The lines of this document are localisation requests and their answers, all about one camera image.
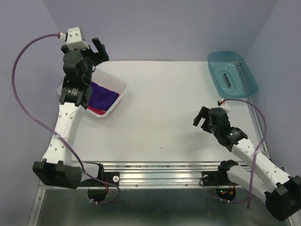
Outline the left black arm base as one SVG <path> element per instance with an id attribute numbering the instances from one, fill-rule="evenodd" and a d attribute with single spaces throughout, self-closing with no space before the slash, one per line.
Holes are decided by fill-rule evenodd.
<path id="1" fill-rule="evenodd" d="M 87 198 L 95 205 L 105 205 L 116 201 L 121 193 L 119 188 L 120 173 L 118 171 L 105 171 L 100 162 L 85 162 L 91 167 L 92 177 L 82 175 L 79 187 L 87 187 Z"/>

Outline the aluminium mounting rail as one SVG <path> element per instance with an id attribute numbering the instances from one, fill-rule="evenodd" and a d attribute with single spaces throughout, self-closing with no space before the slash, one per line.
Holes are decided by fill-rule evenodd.
<path id="1" fill-rule="evenodd" d="M 202 171 L 216 171 L 220 162 L 215 161 L 103 161 L 105 171 L 120 173 L 120 189 L 177 189 L 201 188 L 199 180 Z M 83 173 L 92 177 L 91 167 L 72 162 L 72 166 L 82 167 Z M 40 180 L 40 184 L 49 188 Z"/>

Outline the purple towel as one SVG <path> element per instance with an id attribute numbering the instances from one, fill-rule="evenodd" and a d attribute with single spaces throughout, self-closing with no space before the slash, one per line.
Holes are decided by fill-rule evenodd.
<path id="1" fill-rule="evenodd" d="M 119 93 L 91 82 L 92 94 L 88 106 L 96 110 L 107 111 L 116 102 Z"/>

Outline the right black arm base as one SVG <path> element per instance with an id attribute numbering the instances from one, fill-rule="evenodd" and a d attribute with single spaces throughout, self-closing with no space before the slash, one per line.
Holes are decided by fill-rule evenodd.
<path id="1" fill-rule="evenodd" d="M 200 186 L 228 186 L 227 188 L 216 188 L 217 199 L 226 203 L 243 203 L 247 200 L 236 200 L 236 183 L 231 182 L 228 172 L 234 166 L 239 164 L 234 160 L 222 161 L 216 171 L 202 171 L 202 177 L 199 180 Z"/>

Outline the teal plastic tray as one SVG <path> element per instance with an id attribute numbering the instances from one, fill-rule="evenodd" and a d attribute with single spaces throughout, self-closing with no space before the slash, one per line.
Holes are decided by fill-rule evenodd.
<path id="1" fill-rule="evenodd" d="M 257 82 L 241 55 L 230 51 L 213 52 L 207 56 L 207 62 L 222 98 L 242 99 L 257 94 Z"/>

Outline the pink microfiber towel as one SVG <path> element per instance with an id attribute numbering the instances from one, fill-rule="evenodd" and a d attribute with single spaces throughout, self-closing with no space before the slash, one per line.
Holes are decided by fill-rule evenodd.
<path id="1" fill-rule="evenodd" d="M 88 106 L 88 110 L 95 113 L 96 115 L 104 115 L 106 113 L 106 111 L 104 111 L 104 110 L 99 110 L 99 109 L 96 109 L 96 108 L 93 108 L 90 106 Z"/>

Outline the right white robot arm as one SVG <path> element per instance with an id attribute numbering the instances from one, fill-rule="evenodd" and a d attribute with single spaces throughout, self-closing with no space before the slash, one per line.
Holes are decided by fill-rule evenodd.
<path id="1" fill-rule="evenodd" d="M 237 184 L 251 192 L 266 206 L 277 220 L 284 221 L 301 209 L 301 178 L 292 177 L 277 167 L 264 154 L 256 152 L 248 136 L 232 127 L 225 109 L 202 107 L 193 120 L 211 133 L 218 143 L 240 158 L 253 170 L 249 172 L 234 160 L 222 161 L 216 171 L 202 171 L 201 186 L 228 186 Z"/>

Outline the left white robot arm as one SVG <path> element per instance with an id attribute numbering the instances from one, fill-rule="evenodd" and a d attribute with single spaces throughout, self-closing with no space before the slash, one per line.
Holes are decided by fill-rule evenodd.
<path id="1" fill-rule="evenodd" d="M 83 170 L 71 164 L 72 150 L 79 123 L 92 95 L 92 73 L 97 65 L 109 60 L 105 46 L 93 38 L 97 52 L 90 46 L 70 44 L 62 46 L 65 73 L 59 98 L 59 113 L 55 132 L 41 161 L 33 164 L 33 172 L 47 186 L 76 189 Z"/>

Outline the white plastic basket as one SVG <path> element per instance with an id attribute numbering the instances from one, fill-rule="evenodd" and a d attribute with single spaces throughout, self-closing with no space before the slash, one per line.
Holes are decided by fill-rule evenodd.
<path id="1" fill-rule="evenodd" d="M 93 72 L 92 74 L 92 82 L 95 82 L 99 86 L 110 89 L 120 94 L 116 102 L 110 107 L 109 110 L 106 111 L 104 115 L 96 115 L 95 113 L 87 109 L 87 113 L 97 118 L 104 118 L 116 107 L 118 102 L 125 95 L 125 92 L 127 90 L 127 83 L 122 79 L 98 68 L 96 68 L 95 72 Z"/>

